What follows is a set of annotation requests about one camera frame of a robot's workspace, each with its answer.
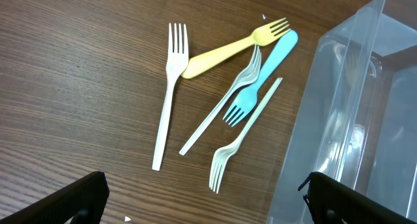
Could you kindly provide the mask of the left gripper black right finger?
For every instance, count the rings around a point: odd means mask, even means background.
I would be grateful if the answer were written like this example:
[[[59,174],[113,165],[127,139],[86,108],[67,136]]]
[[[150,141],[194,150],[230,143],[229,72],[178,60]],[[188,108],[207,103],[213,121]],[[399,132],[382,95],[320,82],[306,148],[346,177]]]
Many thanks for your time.
[[[320,172],[311,172],[298,190],[315,224],[416,224]]]

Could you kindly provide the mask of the yellow plastic fork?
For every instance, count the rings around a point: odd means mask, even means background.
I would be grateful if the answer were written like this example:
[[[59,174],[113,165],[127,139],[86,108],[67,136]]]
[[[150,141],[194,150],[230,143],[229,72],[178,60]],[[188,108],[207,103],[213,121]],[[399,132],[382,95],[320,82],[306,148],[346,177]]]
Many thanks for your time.
[[[287,18],[282,18],[260,26],[246,38],[192,57],[181,76],[185,79],[191,79],[250,46],[269,45],[290,30],[291,28]]]

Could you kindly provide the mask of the white plastic fork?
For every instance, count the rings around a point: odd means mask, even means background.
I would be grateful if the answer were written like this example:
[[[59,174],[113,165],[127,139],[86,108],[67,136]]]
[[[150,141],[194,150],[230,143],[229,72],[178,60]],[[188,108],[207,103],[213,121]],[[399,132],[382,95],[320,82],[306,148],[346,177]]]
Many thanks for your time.
[[[185,71],[189,62],[188,32],[186,24],[174,23],[174,29],[172,29],[171,23],[169,23],[168,39],[169,42],[167,63],[165,67],[167,76],[167,90],[156,138],[154,157],[152,161],[152,170],[155,171],[159,171],[162,164],[162,158],[164,155],[167,133],[169,129],[175,83],[183,71]]]

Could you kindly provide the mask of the translucent curved white fork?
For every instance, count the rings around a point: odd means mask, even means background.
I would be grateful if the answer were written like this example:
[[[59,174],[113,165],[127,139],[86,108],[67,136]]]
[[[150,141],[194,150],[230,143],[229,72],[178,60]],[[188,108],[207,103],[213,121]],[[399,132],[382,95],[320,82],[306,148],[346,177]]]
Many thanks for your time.
[[[269,88],[268,92],[265,94],[260,104],[252,113],[251,117],[247,121],[245,127],[242,129],[238,137],[231,144],[219,148],[214,153],[210,169],[209,188],[215,193],[219,192],[220,184],[225,171],[225,167],[227,165],[227,161],[232,155],[237,153],[244,137],[246,136],[254,122],[257,120],[258,116],[261,114],[268,101],[271,99],[272,95],[280,85],[282,79],[282,77],[279,77],[275,80],[274,84],[271,86],[271,88]]]

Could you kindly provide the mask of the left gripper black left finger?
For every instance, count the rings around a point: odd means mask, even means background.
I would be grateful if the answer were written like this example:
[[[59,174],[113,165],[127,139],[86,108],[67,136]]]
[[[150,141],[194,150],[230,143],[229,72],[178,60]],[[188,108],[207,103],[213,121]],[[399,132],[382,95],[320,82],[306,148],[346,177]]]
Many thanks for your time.
[[[19,223],[99,223],[109,197],[105,173],[92,172],[36,203],[1,220]]]

